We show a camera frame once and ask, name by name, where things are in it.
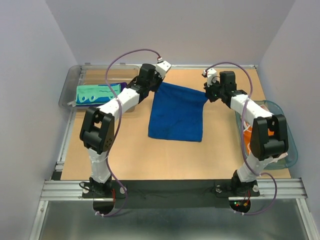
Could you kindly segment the blue towel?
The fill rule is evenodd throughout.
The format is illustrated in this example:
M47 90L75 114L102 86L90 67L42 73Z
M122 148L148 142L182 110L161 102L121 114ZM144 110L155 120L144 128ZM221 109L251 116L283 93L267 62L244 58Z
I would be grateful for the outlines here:
M154 94L148 137L159 140L201 142L204 92L163 82Z

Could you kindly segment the orange white patterned towel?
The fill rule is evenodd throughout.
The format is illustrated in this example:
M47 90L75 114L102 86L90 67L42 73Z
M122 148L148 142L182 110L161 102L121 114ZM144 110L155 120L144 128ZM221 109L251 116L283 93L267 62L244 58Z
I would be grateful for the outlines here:
M241 131L242 119L236 114L236 122L240 133L243 133L245 155L253 155L259 161L269 158L283 159L288 155L289 136L286 117L281 108L272 102L259 106L262 112L271 116L259 116L252 124L244 122Z

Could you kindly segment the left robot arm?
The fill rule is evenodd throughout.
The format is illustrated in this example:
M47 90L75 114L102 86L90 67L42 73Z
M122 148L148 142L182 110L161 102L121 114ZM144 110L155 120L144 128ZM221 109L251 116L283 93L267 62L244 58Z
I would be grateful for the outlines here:
M126 111L141 103L149 92L156 92L171 67L167 61L155 65L144 63L139 74L117 97L85 111L79 138L89 154L91 175L89 182L80 185L83 190L100 197L111 193L112 175L107 166L107 156L116 138L115 122L120 121Z

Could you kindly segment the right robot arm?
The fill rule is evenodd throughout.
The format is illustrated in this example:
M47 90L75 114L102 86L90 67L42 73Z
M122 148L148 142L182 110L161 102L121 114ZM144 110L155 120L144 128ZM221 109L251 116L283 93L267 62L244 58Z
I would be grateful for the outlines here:
M204 70L205 96L210 102L221 100L241 115L243 123L251 126L250 152L244 164L234 172L230 187L235 195L242 195L254 186L267 165L277 162L289 149L287 120L282 114L273 114L255 103L249 95L237 89L233 71Z

